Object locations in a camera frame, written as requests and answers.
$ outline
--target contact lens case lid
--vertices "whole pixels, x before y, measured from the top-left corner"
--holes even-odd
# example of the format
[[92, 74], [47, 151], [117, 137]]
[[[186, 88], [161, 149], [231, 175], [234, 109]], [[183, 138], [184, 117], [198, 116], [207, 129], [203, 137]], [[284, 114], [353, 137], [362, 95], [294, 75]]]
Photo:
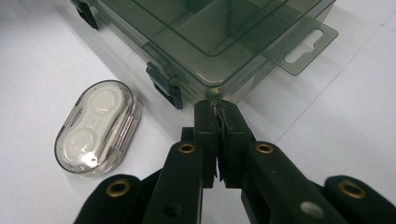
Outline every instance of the contact lens case lid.
[[55, 142], [55, 157], [66, 171], [103, 175], [128, 149], [141, 116], [137, 97], [123, 83], [96, 83], [78, 98]]

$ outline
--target black plastic bracket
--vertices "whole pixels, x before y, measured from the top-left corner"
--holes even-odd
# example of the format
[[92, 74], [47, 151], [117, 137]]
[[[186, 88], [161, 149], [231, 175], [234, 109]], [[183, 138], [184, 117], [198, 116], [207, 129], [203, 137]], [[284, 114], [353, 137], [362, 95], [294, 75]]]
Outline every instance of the black plastic bracket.
[[84, 19], [84, 21], [86, 21], [93, 29], [99, 29], [99, 26], [92, 15], [90, 7], [86, 3], [80, 2], [78, 0], [71, 0], [71, 2], [76, 7], [79, 16]]
[[161, 72], [158, 68], [152, 64], [148, 63], [148, 68], [146, 72], [151, 77], [151, 80], [154, 83], [155, 89], [163, 96], [166, 100], [169, 101], [176, 109], [183, 108], [183, 100], [181, 97], [181, 90], [178, 86], [171, 86], [166, 83]]
[[324, 187], [309, 181], [279, 147], [256, 141], [236, 105], [202, 101], [194, 113], [162, 170], [142, 181], [106, 179], [76, 223], [201, 223], [217, 152], [226, 188], [242, 190], [250, 223], [396, 223], [395, 206], [355, 178], [333, 176]]

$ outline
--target transparent storage box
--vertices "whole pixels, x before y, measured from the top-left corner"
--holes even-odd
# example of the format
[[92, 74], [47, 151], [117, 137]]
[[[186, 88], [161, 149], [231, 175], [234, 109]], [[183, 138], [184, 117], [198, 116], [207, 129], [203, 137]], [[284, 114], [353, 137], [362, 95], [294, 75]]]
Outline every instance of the transparent storage box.
[[[321, 22], [334, 0], [72, 0], [97, 28], [102, 16], [148, 63], [157, 90], [182, 98], [236, 102], [276, 65], [300, 74], [336, 37]], [[98, 13], [89, 11], [94, 7]], [[313, 31], [322, 35], [297, 61], [285, 58]]]

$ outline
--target white table surface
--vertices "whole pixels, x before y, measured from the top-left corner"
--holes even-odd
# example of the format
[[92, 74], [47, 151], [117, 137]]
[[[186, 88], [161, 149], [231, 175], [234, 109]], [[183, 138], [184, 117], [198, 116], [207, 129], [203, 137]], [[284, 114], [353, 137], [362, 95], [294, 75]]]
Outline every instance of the white table surface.
[[[275, 69], [238, 106], [258, 139], [280, 146], [307, 178], [351, 175], [396, 204], [396, 1], [339, 0], [339, 36], [298, 77]], [[71, 223], [105, 178], [162, 168], [193, 107], [175, 110], [144, 62], [67, 0], [0, 3], [0, 223]], [[53, 145], [77, 98], [118, 79], [144, 114], [124, 161], [87, 178], [63, 171]], [[240, 190], [204, 190], [203, 223], [248, 223]]]

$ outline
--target brass insert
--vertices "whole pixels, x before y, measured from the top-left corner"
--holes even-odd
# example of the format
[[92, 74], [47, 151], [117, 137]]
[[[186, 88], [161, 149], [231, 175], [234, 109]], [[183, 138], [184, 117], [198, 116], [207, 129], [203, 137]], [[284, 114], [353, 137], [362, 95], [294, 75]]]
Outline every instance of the brass insert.
[[107, 189], [106, 194], [112, 198], [120, 197], [131, 189], [131, 184], [126, 179], [118, 179], [113, 181]]
[[274, 149], [271, 146], [264, 144], [264, 143], [258, 144], [256, 146], [256, 150], [258, 150], [258, 151], [260, 151], [260, 153], [264, 153], [264, 154], [270, 154], [274, 151]]
[[181, 146], [178, 147], [178, 150], [182, 153], [192, 153], [193, 151], [195, 151], [195, 145], [193, 144], [183, 144]]
[[366, 191], [364, 189], [349, 180], [341, 181], [338, 184], [338, 188], [347, 196], [355, 199], [362, 199], [366, 196]]

